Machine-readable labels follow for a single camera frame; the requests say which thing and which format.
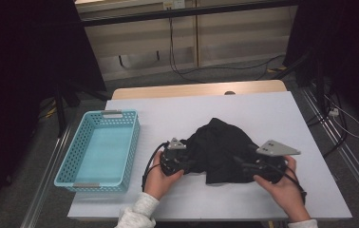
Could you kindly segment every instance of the basket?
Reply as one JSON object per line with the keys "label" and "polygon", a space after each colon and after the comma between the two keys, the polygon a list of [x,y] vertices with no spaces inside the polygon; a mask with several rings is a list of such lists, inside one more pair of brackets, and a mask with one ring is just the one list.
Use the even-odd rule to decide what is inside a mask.
{"label": "basket", "polygon": [[73,192],[126,192],[139,131],[135,110],[86,112],[55,186]]}

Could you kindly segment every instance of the person's right hand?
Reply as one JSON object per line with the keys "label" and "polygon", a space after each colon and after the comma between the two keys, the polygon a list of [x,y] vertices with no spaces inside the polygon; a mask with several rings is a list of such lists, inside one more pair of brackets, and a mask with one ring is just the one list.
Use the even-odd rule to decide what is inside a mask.
{"label": "person's right hand", "polygon": [[[295,176],[296,161],[290,156],[285,156],[287,165],[290,169],[286,170],[286,173],[297,180]],[[278,183],[272,184],[271,182],[259,177],[254,176],[254,180],[268,191],[274,201],[283,208],[286,214],[289,216],[290,222],[298,222],[311,219],[310,214],[304,206],[304,202],[301,198],[301,193],[298,187],[286,177],[283,177]]]}

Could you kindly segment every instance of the black cloth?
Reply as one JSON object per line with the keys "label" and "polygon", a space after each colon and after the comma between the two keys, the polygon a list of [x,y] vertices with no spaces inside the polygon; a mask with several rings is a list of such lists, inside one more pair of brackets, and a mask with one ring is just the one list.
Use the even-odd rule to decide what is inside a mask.
{"label": "black cloth", "polygon": [[184,143],[189,160],[197,161],[190,172],[206,172],[206,183],[254,181],[234,160],[237,156],[254,163],[259,158],[256,144],[240,128],[213,118]]}

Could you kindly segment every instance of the black handheld controller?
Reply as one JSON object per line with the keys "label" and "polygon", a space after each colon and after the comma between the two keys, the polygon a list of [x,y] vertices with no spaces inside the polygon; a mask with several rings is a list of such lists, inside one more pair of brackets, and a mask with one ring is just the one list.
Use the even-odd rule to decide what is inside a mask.
{"label": "black handheld controller", "polygon": [[160,155],[161,170],[165,176],[171,176],[181,169],[188,174],[195,163],[189,160],[186,145],[176,138],[164,147]]}

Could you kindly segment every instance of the table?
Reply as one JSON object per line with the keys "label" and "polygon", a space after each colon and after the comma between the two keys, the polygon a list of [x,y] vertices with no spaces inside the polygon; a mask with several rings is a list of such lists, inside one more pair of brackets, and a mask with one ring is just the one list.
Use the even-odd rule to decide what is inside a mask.
{"label": "table", "polygon": [[[255,86],[265,87],[265,92],[258,93]],[[236,95],[221,95],[229,90]],[[77,193],[68,217],[116,219],[121,209],[134,203],[141,191],[142,172],[155,147],[170,140],[167,137],[186,139],[197,127],[217,117],[243,129],[257,144],[274,139],[301,150],[302,155],[295,156],[297,172],[302,186],[308,191],[307,208],[312,217],[351,218],[292,94],[285,90],[280,81],[117,90],[105,109],[135,108],[141,123],[129,190],[126,194]],[[287,217],[255,182],[207,186],[204,180],[203,174],[184,176],[161,200],[154,218],[181,221]]]}

